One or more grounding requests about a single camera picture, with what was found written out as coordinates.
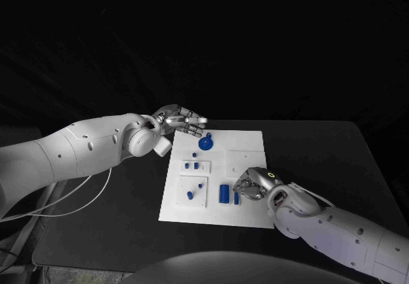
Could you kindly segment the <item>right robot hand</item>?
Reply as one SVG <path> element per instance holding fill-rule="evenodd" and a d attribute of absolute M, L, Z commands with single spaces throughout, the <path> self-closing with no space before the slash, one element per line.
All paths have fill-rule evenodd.
<path fill-rule="evenodd" d="M 258 201 L 283 184 L 281 178 L 268 169 L 249 167 L 235 182 L 234 192 Z"/>

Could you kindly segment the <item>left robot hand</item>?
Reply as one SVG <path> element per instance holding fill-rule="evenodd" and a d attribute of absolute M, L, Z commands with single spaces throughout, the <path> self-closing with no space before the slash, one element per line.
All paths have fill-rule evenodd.
<path fill-rule="evenodd" d="M 162 135 L 169 135 L 174 131 L 202 138 L 208 118 L 177 104 L 162 107 L 153 114 L 156 121 L 162 125 Z"/>

